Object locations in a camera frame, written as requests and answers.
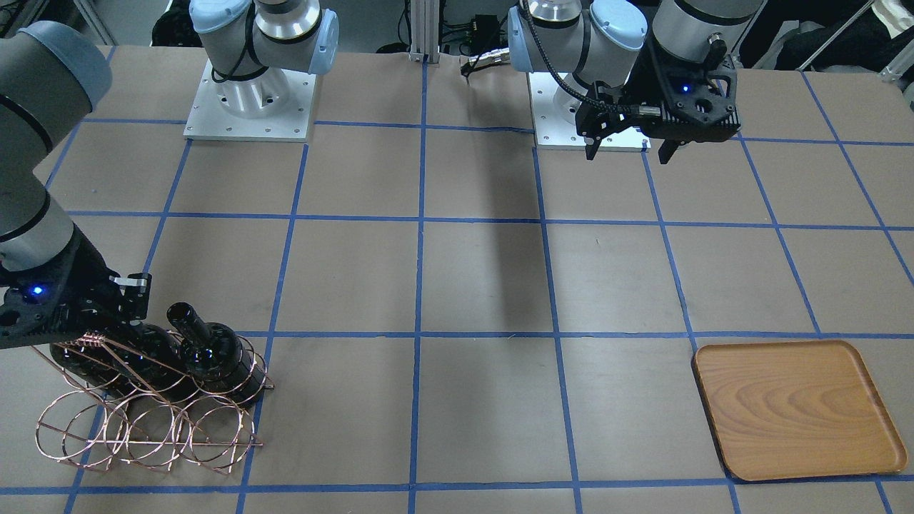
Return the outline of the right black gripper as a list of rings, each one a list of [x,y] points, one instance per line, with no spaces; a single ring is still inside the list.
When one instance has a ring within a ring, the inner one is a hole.
[[[64,250],[43,266],[2,274],[1,347],[33,347],[111,333],[131,324],[119,316],[120,290],[97,248],[76,228]]]

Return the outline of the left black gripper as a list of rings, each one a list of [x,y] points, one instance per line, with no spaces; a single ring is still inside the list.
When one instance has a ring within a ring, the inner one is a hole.
[[[685,61],[649,39],[628,79],[628,101],[661,112],[641,126],[647,136],[663,139],[661,165],[670,162],[680,142],[724,142],[741,128],[735,106],[737,73],[728,44],[709,39],[700,44],[698,58]],[[586,137],[586,159],[593,161],[600,147],[600,137]]]

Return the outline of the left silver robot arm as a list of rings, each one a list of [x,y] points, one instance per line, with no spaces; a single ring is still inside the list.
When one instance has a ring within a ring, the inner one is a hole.
[[[732,54],[760,1],[522,1],[507,16],[511,65],[528,75],[536,140],[647,151],[668,163],[688,143],[741,128]]]

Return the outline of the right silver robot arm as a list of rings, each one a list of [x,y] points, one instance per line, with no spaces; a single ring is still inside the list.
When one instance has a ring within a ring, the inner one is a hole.
[[[189,14],[209,62],[185,137],[306,140],[337,13],[317,1],[193,1]],[[2,348],[116,338],[146,318],[150,274],[112,271],[33,173],[111,85],[104,55],[71,27],[39,21],[2,41]]]

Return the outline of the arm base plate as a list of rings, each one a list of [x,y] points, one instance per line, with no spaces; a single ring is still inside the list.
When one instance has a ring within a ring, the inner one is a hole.
[[[195,141],[306,143],[313,127],[316,75],[269,68],[250,81],[214,81],[206,62],[185,123]]]
[[[581,102],[561,90],[548,72],[528,73],[530,107],[536,144],[546,150],[583,150],[585,140],[577,134],[575,114]],[[652,147],[639,128],[627,128],[603,139],[598,150],[641,152]]]

